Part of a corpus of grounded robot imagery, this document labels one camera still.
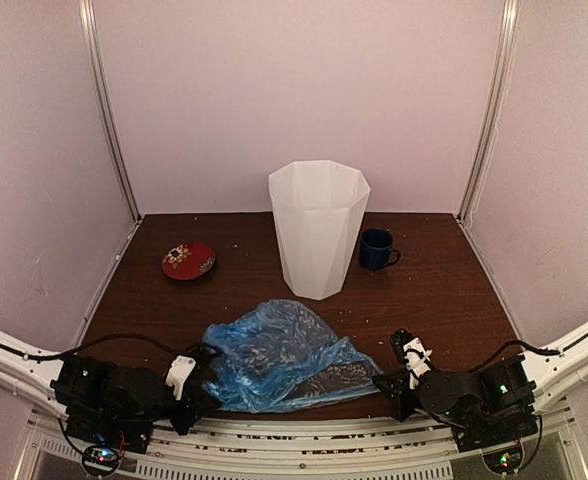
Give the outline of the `blue plastic trash bag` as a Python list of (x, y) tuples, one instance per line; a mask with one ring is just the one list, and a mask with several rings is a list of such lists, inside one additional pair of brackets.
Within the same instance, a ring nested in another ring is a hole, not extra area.
[(203, 387), (224, 411), (291, 413), (378, 392), (382, 369), (298, 301), (263, 302), (203, 340), (221, 351)]

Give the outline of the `white faceted trash bin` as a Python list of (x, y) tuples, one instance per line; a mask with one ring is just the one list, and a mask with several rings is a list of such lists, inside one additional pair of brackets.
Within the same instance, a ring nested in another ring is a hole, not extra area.
[(341, 291), (370, 186), (363, 173), (333, 160), (294, 161), (268, 176), (283, 279), (298, 297)]

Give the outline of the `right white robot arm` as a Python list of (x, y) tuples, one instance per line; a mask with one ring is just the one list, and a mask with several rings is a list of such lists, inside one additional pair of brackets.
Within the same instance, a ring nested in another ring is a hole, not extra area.
[(447, 371), (405, 329), (390, 337), (402, 369), (374, 376), (403, 422), (415, 413), (449, 426), (459, 451), (483, 449), (534, 435), (539, 420), (579, 383), (588, 380), (588, 321), (544, 347), (505, 342), (481, 364)]

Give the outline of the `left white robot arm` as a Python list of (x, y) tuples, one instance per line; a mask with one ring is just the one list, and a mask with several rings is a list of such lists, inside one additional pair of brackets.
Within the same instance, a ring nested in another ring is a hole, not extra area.
[[(148, 368), (119, 366), (79, 353), (100, 343), (131, 339), (159, 347), (175, 356), (161, 375)], [(38, 349), (0, 331), (0, 373), (26, 385), (47, 402), (62, 405), (68, 419), (97, 444), (111, 442), (118, 425), (159, 420), (186, 434), (220, 402), (210, 396), (198, 375), (218, 355), (198, 344), (178, 352), (150, 337), (116, 334), (64, 352)]]

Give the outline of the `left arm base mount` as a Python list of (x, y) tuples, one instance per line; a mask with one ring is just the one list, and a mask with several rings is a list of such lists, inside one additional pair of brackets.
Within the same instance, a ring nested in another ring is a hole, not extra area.
[(57, 423), (83, 471), (94, 479), (115, 474), (127, 454), (146, 453), (153, 431), (149, 420), (126, 420), (101, 428), (81, 426), (71, 418)]

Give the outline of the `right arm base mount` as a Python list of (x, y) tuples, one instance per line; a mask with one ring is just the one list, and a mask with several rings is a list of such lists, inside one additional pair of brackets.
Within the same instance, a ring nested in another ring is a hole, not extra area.
[[(511, 425), (504, 431), (482, 432), (452, 428), (453, 438), (459, 453), (482, 451), (485, 467), (502, 478), (519, 475), (536, 458), (543, 437), (543, 417), (537, 415), (519, 425)], [(536, 434), (534, 449), (527, 453), (523, 439)]]

